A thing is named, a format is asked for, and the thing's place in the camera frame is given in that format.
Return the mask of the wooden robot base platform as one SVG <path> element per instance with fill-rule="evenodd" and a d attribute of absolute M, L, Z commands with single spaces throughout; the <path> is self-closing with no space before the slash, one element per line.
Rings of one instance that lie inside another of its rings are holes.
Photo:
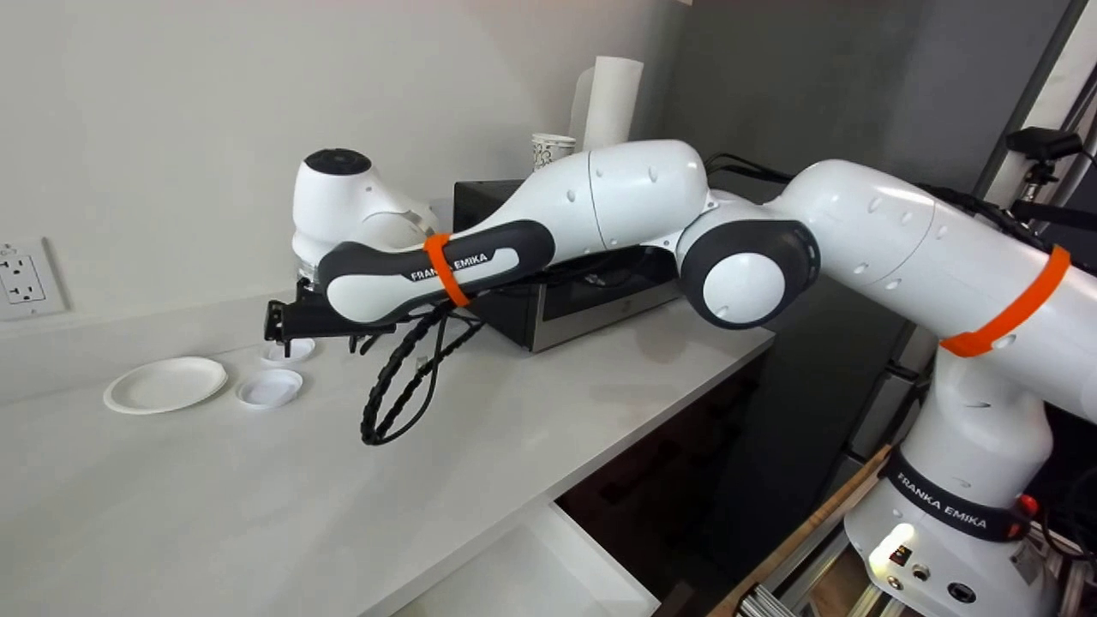
<path fill-rule="evenodd" d="M 890 449 L 854 468 L 775 551 L 769 551 L 710 617 L 901 617 L 866 581 L 844 517 L 871 495 Z"/>

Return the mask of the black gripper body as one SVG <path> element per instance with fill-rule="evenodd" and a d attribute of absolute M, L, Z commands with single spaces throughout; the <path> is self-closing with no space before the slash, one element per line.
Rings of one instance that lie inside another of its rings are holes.
<path fill-rule="evenodd" d="M 356 325 L 334 313 L 334 305 L 306 282 L 294 282 L 294 298 L 271 298 L 264 308 L 264 339 L 290 351 L 294 339 L 348 335 L 354 352 L 368 352 L 378 343 L 370 325 Z"/>

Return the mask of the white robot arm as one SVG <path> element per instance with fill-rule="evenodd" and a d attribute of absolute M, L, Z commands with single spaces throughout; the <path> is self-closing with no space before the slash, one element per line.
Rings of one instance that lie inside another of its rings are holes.
<path fill-rule="evenodd" d="M 921 415 L 844 515 L 866 579 L 921 617 L 1054 617 L 1024 487 L 1054 453 L 1050 408 L 1097 417 L 1097 279 L 1064 245 L 1028 245 L 854 162 L 815 162 L 756 204 L 716 193 L 681 142 L 552 162 L 461 234 L 393 234 L 398 209 L 364 154 L 309 154 L 290 209 L 297 298 L 266 308 L 264 335 L 430 330 L 552 263 L 625 245 L 672 255 L 687 303 L 727 330 L 833 279 L 941 335 Z"/>

